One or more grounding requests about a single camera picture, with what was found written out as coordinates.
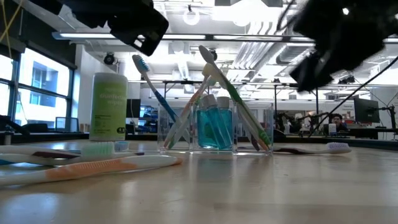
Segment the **desk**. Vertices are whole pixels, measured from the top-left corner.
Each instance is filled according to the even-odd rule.
[[[85,142],[36,146],[77,149]],[[156,142],[135,141],[131,149],[154,153]],[[398,154],[391,151],[353,148],[342,156],[178,157],[184,158],[181,166],[1,187],[0,223],[398,222]],[[34,169],[44,167],[0,167],[0,175]]]
[[[395,129],[392,128],[351,128],[349,135],[356,138],[371,138],[379,139],[379,133],[393,133]]]

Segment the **security camera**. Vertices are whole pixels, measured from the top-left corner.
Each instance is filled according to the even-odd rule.
[[[218,57],[218,56],[217,56],[216,50],[210,49],[209,51],[210,51],[210,53],[213,55],[214,60],[217,60],[217,57]]]
[[[114,53],[113,52],[106,53],[106,56],[104,58],[104,63],[106,65],[114,65],[116,63],[116,59],[114,57]]]

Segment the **computer monitor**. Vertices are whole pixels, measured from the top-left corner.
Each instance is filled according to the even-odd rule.
[[[362,123],[380,123],[379,102],[374,100],[354,99],[355,121]]]
[[[126,117],[139,118],[140,99],[127,99]]]
[[[6,120],[10,121],[11,117],[10,116],[3,116],[3,115],[0,115],[0,116],[1,116],[1,118],[0,118],[0,131],[7,131]]]

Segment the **white toothbrush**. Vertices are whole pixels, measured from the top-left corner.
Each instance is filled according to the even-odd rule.
[[[79,154],[36,146],[0,146],[0,154],[25,154],[39,157],[73,159]]]
[[[289,147],[289,146],[274,146],[274,152],[288,152],[291,154],[346,154],[351,152],[352,150],[349,148],[347,143],[339,143],[339,142],[329,142],[326,144],[325,150],[308,150],[301,149],[297,147]]]
[[[11,153],[7,152],[7,154],[0,154],[0,160],[8,161],[11,163],[27,162],[43,166],[64,166],[79,162],[102,161],[106,159],[115,159],[136,155],[136,153],[133,152],[115,153],[114,145],[115,144],[113,142],[94,142],[85,144],[80,150],[81,154],[74,154],[77,157],[74,157],[72,159],[54,159],[48,157],[31,156],[29,154],[18,154],[18,152],[21,152],[20,150],[16,150],[19,149],[19,146],[7,146],[8,148],[14,147],[15,149],[9,150],[9,152]],[[53,149],[43,149],[45,149],[46,151],[55,151]]]
[[[191,97],[190,101],[187,103],[187,105],[184,108],[183,115],[182,115],[182,125],[178,127],[178,125],[174,124],[173,127],[178,128],[177,130],[171,128],[169,131],[169,134],[167,135],[167,138],[164,142],[164,147],[167,147],[168,149],[173,148],[174,144],[178,142],[184,132],[184,130],[187,128],[189,124],[189,109],[190,105],[192,103],[195,103],[200,96],[203,94],[205,91],[206,87],[208,86],[213,86],[216,84],[216,81],[214,78],[209,78],[211,73],[215,73],[215,69],[212,65],[207,63],[203,69],[202,74],[205,76],[205,79],[203,80],[203,83],[200,85],[198,91]],[[197,105],[193,105],[193,111],[196,111]]]
[[[61,180],[72,180],[107,172],[150,169],[181,164],[173,156],[131,156],[98,162],[82,162],[53,169],[19,175],[0,176],[0,185],[38,184]]]

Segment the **toothbrush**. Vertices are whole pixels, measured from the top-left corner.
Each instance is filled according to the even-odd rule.
[[[247,129],[248,135],[250,135],[249,139],[251,140],[251,143],[252,143],[253,147],[256,150],[258,149],[258,151],[259,151],[259,147],[258,147],[258,144],[259,144],[263,149],[268,149],[268,145],[264,144],[264,141],[262,141],[258,137],[258,135],[253,135],[253,133],[256,133],[256,130],[253,128],[254,125],[250,124],[250,122],[248,121],[247,117],[243,116],[244,111],[242,110],[242,107],[240,107],[239,105],[236,105],[236,107],[237,107],[237,110],[238,110],[238,115],[241,118],[243,128]]]
[[[246,133],[249,135],[248,139],[249,139],[250,143],[253,145],[253,147],[255,148],[255,150],[256,150],[257,152],[260,151],[259,143],[258,143],[257,140],[254,138],[254,136],[251,134],[249,128],[246,127],[246,123],[245,123],[245,122],[242,122],[242,126],[243,126],[243,129],[246,131]]]
[[[241,116],[245,117],[246,120],[248,121],[248,127],[252,127],[252,129],[255,129],[256,132],[251,133],[256,140],[259,142],[259,144],[263,147],[264,150],[269,150],[268,145],[271,143],[267,133],[263,130],[257,119],[253,116],[253,114],[250,112],[248,106],[243,102],[242,98],[239,96],[238,92],[236,91],[235,87],[232,86],[232,84],[229,82],[227,78],[223,75],[223,72],[217,67],[216,63],[214,62],[213,55],[206,49],[204,46],[199,46],[199,51],[203,59],[207,63],[212,64],[215,69],[217,69],[218,73],[212,74],[214,77],[217,79],[218,83],[226,89],[229,94],[231,95],[232,99],[237,103],[237,107],[239,110],[241,110]]]
[[[155,86],[150,82],[150,79],[147,75],[147,72],[149,71],[148,65],[145,63],[144,59],[140,55],[133,55],[132,60],[134,61],[134,64],[136,65],[139,73],[144,77],[144,79],[147,81],[149,88],[154,92],[157,100],[159,103],[164,107],[164,109],[167,111],[171,119],[174,121],[174,123],[177,123],[179,126],[181,125],[180,118],[175,114],[174,110],[170,107],[170,105],[167,103],[166,99],[156,90]],[[186,142],[190,142],[190,135],[188,131],[186,131],[183,134],[184,139]]]
[[[349,148],[347,143],[338,143],[338,142],[329,142],[326,144],[325,150],[307,150],[300,149],[296,147],[274,147],[274,152],[288,152],[292,154],[345,154],[349,153],[352,150]]]
[[[0,154],[0,165],[8,165],[20,162],[28,162],[43,166],[64,166],[78,162],[101,161],[106,159],[115,159],[128,156],[140,156],[141,153],[133,152],[117,152],[115,153],[116,143],[113,142],[96,142],[83,146],[81,154],[76,154],[73,159],[52,159],[48,157],[31,156],[29,154],[18,154],[16,150],[19,146],[11,146],[11,152]]]
[[[181,163],[182,159],[173,156],[131,156],[106,161],[83,162],[28,174],[0,176],[0,186],[72,180],[107,172],[150,169]]]
[[[166,140],[164,142],[164,147],[167,147],[167,145],[169,144],[170,141],[172,141],[169,146],[168,149],[173,148],[175,142],[178,142],[178,140],[180,140],[181,135],[183,133],[183,130],[187,128],[188,126],[188,115],[189,115],[189,109],[190,109],[190,105],[196,101],[198,101],[199,97],[203,94],[203,92],[205,91],[206,87],[208,86],[213,86],[216,84],[216,81],[211,78],[211,73],[215,73],[215,69],[214,67],[207,63],[205,65],[205,67],[203,68],[202,74],[203,76],[205,76],[205,78],[203,79],[202,84],[200,85],[198,91],[196,91],[193,96],[190,98],[189,102],[187,103],[187,105],[185,105],[184,110],[182,112],[182,125],[180,127],[178,127],[177,124],[174,124],[173,127],[170,129]]]
[[[202,74],[205,76],[205,78],[203,79],[203,82],[201,83],[198,91],[196,91],[193,94],[193,96],[189,99],[188,103],[185,105],[185,107],[184,107],[184,109],[183,109],[183,111],[181,113],[181,122],[182,122],[182,124],[184,124],[185,123],[185,119],[188,118],[188,112],[189,112],[189,109],[190,109],[190,105],[192,103],[194,103],[196,101],[196,99],[198,97],[200,97],[201,94],[205,91],[206,82],[207,82],[207,80],[208,80],[208,78],[210,76],[210,74],[207,74],[206,70],[211,69],[211,67],[212,67],[212,65],[210,65],[210,64],[206,64],[205,67],[203,67]],[[171,140],[173,135],[176,133],[177,128],[178,128],[178,125],[177,124],[173,124],[173,126],[170,129],[170,131],[169,131],[169,133],[168,133],[168,135],[166,137],[166,140],[164,142],[164,147],[167,147],[167,145],[169,144],[169,141]]]
[[[0,146],[0,154],[25,154],[53,159],[73,159],[79,154],[35,146]]]

